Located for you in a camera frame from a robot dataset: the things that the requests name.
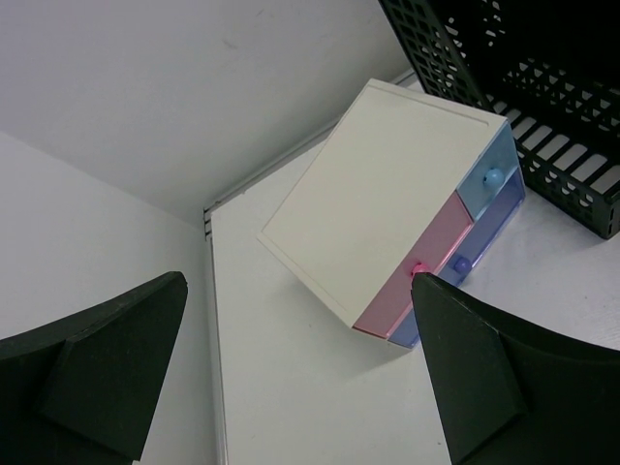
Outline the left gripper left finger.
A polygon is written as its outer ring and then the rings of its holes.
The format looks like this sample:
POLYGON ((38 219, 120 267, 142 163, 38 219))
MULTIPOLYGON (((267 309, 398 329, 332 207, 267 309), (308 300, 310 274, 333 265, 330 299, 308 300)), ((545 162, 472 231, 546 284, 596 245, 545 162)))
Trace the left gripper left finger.
POLYGON ((4 464, 142 457, 188 296, 179 271, 1 342, 4 464))

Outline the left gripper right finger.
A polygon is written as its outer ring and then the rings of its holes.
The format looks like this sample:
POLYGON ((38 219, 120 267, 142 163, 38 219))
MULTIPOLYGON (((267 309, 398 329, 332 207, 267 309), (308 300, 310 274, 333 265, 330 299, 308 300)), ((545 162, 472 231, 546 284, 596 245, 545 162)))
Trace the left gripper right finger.
POLYGON ((618 463, 618 351, 430 273, 415 275, 412 299, 451 463, 618 463))

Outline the pink small drawer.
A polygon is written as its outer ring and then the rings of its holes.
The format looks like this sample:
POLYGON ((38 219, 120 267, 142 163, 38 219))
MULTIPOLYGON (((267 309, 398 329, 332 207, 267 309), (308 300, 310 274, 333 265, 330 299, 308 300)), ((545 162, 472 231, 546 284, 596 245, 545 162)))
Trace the pink small drawer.
POLYGON ((419 272, 438 273, 474 225, 457 193, 452 193, 413 248, 354 323, 354 329, 389 339, 411 312, 412 281, 419 272))

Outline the purple wide drawer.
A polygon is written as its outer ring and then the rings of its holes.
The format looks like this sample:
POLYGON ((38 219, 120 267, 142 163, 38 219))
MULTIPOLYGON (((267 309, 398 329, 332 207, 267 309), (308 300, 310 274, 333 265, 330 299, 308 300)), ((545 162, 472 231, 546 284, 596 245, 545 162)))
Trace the purple wide drawer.
MULTIPOLYGON (((427 181, 421 186, 415 186, 413 193, 400 203, 396 202, 385 209, 385 218, 380 224, 377 241, 390 258, 388 266, 390 275, 413 248, 452 193, 457 193, 456 188, 447 188, 443 183, 427 181)), ((516 169, 479 220, 473 220, 473 227, 441 271, 432 274, 454 286, 459 286, 493 244, 524 197, 522 176, 516 169)), ((398 329, 386 340, 411 348, 418 338, 419 332, 412 308, 398 329)))

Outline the white drawer box pastel drawers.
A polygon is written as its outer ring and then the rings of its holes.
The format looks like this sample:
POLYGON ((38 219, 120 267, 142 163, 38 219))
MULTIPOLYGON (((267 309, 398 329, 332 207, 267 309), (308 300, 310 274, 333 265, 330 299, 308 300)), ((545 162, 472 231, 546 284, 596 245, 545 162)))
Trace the white drawer box pastel drawers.
POLYGON ((457 189, 506 121, 372 79, 259 240, 354 329, 390 275, 390 258, 377 241, 385 209, 427 181, 457 189))

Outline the light blue small drawer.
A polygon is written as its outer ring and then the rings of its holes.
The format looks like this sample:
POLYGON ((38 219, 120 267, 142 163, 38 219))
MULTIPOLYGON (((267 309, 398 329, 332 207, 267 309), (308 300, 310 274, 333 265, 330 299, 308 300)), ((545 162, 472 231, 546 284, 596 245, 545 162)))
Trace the light blue small drawer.
POLYGON ((512 128, 506 121, 456 189, 474 221, 490 206, 516 167, 512 128))

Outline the black mesh file organizer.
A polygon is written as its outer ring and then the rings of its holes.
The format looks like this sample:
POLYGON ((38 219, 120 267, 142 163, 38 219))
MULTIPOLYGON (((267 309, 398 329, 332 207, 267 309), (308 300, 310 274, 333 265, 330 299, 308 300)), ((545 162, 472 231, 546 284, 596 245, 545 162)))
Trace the black mesh file organizer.
POLYGON ((615 1, 385 1, 429 94, 512 120, 529 188, 601 238, 619 231, 615 1))

